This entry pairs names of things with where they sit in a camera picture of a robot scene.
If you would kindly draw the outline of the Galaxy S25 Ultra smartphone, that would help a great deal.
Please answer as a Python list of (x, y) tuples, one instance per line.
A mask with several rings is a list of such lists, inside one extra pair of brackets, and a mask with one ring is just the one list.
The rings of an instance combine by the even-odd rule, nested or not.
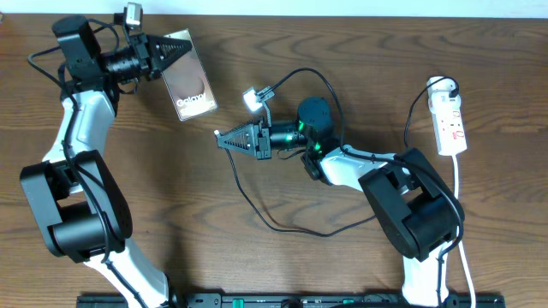
[(206, 71), (188, 29), (166, 34), (190, 42), (192, 49), (164, 72), (164, 82), (180, 121), (203, 116), (218, 108)]

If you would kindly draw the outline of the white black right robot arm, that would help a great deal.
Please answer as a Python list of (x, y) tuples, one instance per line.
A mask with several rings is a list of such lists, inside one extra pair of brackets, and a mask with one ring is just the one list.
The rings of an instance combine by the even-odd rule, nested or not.
[(464, 213), (418, 149), (375, 154), (345, 145), (336, 135), (330, 106), (319, 97), (304, 99), (294, 120), (259, 118), (215, 135), (228, 153), (239, 151), (258, 160), (298, 148), (313, 180), (364, 193), (385, 236), (403, 257), (404, 300), (423, 307), (447, 303), (445, 262), (462, 241)]

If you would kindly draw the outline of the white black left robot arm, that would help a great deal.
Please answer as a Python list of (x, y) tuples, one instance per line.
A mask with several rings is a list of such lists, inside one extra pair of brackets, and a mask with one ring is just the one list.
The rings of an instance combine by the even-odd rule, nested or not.
[(155, 80), (192, 44), (142, 33), (117, 14), (109, 28), (115, 46), (102, 51), (102, 21), (70, 15), (52, 32), (64, 59), (53, 82), (63, 119), (40, 163), (26, 166), (20, 183), (51, 254), (105, 277), (129, 307), (184, 307), (187, 299), (133, 240), (127, 200), (104, 158), (108, 132), (126, 84)]

